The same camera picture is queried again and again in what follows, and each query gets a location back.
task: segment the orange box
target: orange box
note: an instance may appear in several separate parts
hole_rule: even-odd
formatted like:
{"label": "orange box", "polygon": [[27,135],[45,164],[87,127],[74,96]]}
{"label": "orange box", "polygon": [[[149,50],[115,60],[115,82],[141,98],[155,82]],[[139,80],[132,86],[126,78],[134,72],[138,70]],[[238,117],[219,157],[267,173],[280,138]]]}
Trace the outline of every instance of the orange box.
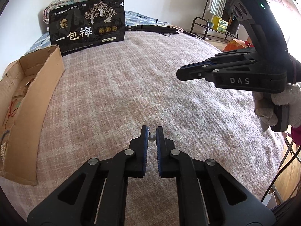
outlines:
{"label": "orange box", "polygon": [[238,39],[231,39],[227,46],[224,49],[225,51],[231,51],[231,50],[237,50],[237,49],[242,49],[248,47],[244,41],[238,40]]}

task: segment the yellow box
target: yellow box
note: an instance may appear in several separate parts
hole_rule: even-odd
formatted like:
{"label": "yellow box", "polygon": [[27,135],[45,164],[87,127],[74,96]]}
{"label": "yellow box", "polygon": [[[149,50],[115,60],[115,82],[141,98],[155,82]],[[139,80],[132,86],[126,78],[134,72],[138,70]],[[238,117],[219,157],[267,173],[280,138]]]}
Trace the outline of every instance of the yellow box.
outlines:
{"label": "yellow box", "polygon": [[212,19],[212,23],[214,24],[213,28],[216,31],[220,31],[225,33],[226,32],[226,28],[228,26],[228,22],[224,21],[222,18],[214,15],[213,19]]}

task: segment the white glove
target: white glove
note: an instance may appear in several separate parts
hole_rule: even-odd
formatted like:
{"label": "white glove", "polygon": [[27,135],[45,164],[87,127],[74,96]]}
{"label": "white glove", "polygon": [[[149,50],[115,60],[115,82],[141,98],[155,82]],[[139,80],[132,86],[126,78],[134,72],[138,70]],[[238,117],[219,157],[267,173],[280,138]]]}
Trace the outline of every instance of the white glove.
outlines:
{"label": "white glove", "polygon": [[263,132],[278,122],[273,103],[275,105],[289,104],[288,124],[292,127],[301,125],[301,88],[299,84],[287,84],[283,92],[271,94],[271,100],[264,98],[262,92],[252,92],[252,95],[255,102],[255,114],[260,117]]}

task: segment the small ball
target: small ball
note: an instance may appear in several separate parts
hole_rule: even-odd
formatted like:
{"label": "small ball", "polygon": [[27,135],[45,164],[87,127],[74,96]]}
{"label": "small ball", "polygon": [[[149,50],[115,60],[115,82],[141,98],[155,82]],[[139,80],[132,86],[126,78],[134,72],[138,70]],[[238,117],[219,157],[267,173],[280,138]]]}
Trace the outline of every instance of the small ball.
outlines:
{"label": "small ball", "polygon": [[150,134],[150,135],[148,136],[148,141],[151,141],[151,142],[156,141],[156,135]]}

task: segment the wooden floor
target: wooden floor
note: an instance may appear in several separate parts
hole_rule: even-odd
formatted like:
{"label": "wooden floor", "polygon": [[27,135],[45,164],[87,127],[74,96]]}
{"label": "wooden floor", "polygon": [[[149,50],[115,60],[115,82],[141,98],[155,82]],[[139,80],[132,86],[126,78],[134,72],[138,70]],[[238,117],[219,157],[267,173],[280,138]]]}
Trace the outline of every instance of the wooden floor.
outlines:
{"label": "wooden floor", "polygon": [[[292,139],[290,137],[287,137],[287,140],[289,143],[292,142]],[[295,144],[293,144],[293,151],[296,152],[298,149]],[[282,152],[282,155],[287,151],[287,145],[284,145],[284,149]],[[285,159],[285,162],[281,166],[281,168],[292,158],[293,154],[290,152]],[[294,159],[292,164],[290,164],[279,176],[279,178],[275,182],[275,186],[277,190],[279,191],[281,197],[283,200],[287,200],[291,193],[294,191],[296,185],[300,181],[301,176],[301,164],[297,159]]]}
{"label": "wooden floor", "polygon": [[211,45],[215,46],[218,48],[220,51],[223,51],[224,48],[227,46],[228,42],[223,42],[223,41],[216,41],[216,40],[208,40],[205,39],[206,42],[210,43]]}

